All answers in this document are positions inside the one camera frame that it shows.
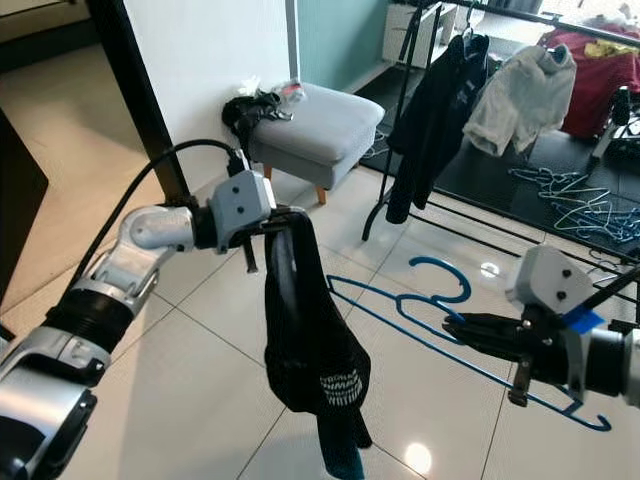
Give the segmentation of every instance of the white sweater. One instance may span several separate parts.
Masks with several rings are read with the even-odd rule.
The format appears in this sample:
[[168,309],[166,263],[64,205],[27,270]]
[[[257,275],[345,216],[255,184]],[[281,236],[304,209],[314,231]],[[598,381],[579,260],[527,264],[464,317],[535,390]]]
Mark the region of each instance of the white sweater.
[[540,133],[562,126],[575,79],[576,63],[565,45],[554,53],[526,47],[485,85],[463,132],[490,155],[502,156],[509,141],[522,152]]

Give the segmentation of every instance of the red cloth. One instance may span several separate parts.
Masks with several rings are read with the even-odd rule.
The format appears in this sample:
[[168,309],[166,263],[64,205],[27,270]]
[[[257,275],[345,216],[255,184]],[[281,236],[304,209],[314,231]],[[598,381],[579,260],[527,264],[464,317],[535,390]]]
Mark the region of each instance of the red cloth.
[[[603,30],[640,38],[637,32],[617,25],[608,25]],[[611,110],[611,100],[618,88],[627,86],[632,92],[640,93],[638,55],[627,53],[615,57],[589,58],[584,53],[584,47],[595,41],[593,37],[562,30],[551,32],[544,40],[548,48],[565,44],[578,65],[571,105],[562,130],[579,138],[592,138],[603,133]]]

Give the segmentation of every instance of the black floor mat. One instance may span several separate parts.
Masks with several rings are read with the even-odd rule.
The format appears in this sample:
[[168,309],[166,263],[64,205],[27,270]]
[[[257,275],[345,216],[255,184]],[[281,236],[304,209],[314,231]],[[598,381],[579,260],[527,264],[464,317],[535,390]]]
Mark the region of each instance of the black floor mat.
[[[389,69],[358,92],[358,95],[381,104],[387,110],[378,127],[383,133],[388,134],[393,127],[402,73],[403,70],[399,68]],[[421,75],[420,71],[412,72],[407,89],[409,95],[419,83]],[[390,103],[394,94],[395,102]],[[524,154],[517,154],[510,147],[503,157],[495,158],[477,150],[465,139],[458,155],[438,178],[436,190],[579,243],[613,254],[635,257],[634,249],[640,248],[640,239],[620,244],[606,234],[591,234],[589,238],[581,238],[574,231],[557,230],[554,225],[560,215],[548,200],[538,197],[538,185],[508,173],[510,168],[541,167],[556,173],[588,173],[587,186],[609,189],[611,195],[608,199],[612,201],[614,209],[640,209],[640,172],[620,168],[613,161],[593,162],[590,159],[593,148],[592,142],[576,140],[555,131],[540,136],[533,148]],[[386,149],[384,139],[377,141],[374,151],[379,153],[371,158],[363,158],[360,163],[383,172]],[[401,156],[393,154],[389,168],[392,176],[398,171],[401,160]]]

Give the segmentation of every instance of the black cable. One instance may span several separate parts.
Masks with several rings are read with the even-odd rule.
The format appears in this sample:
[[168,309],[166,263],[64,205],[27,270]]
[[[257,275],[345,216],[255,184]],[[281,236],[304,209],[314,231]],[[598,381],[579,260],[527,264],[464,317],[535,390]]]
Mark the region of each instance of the black cable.
[[80,263],[78,264],[78,268],[76,268],[76,271],[74,272],[73,277],[69,282],[69,285],[67,285],[66,291],[68,291],[71,288],[71,286],[80,279],[80,277],[86,270],[87,266],[89,265],[89,262],[93,258],[93,255],[96,253],[96,250],[98,250],[98,247],[106,237],[107,233],[109,232],[113,224],[118,219],[118,216],[120,215],[120,213],[122,213],[122,210],[124,209],[129,199],[131,198],[131,195],[133,195],[135,190],[140,186],[140,184],[142,183],[142,180],[144,180],[144,178],[149,174],[149,172],[153,170],[155,167],[157,167],[158,165],[160,165],[162,162],[164,162],[167,158],[169,158],[169,155],[177,153],[180,150],[185,150],[187,148],[201,146],[201,145],[221,148],[224,151],[226,151],[229,157],[231,158],[236,156],[235,149],[231,145],[228,145],[224,142],[219,142],[218,140],[209,140],[209,139],[196,139],[196,140],[189,140],[186,142],[178,143],[177,145],[174,145],[173,147],[168,148],[167,150],[162,152],[159,156],[157,156],[156,158],[151,160],[149,163],[147,163],[144,166],[144,168],[140,171],[140,173],[136,175],[136,177],[133,179],[131,184],[127,187],[127,189],[124,192],[124,195],[122,195],[122,198],[120,199],[116,207],[113,209],[113,212],[111,212],[111,215],[109,215],[109,218],[107,219],[105,224],[102,226],[102,228],[98,232],[98,235],[96,235],[96,238],[93,240],[93,242],[91,242],[91,245],[89,246],[84,256],[82,257],[82,260],[80,260]]

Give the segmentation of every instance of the gray ottoman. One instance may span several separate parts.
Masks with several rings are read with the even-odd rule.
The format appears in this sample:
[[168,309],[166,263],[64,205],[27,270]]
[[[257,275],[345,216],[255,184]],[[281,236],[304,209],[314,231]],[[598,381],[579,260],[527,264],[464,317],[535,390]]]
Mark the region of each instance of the gray ottoman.
[[330,190],[373,145],[376,126],[384,110],[355,95],[303,84],[306,100],[285,108],[293,120],[263,120],[251,135],[253,161],[264,164],[265,176],[273,168],[308,180],[318,200],[326,203]]

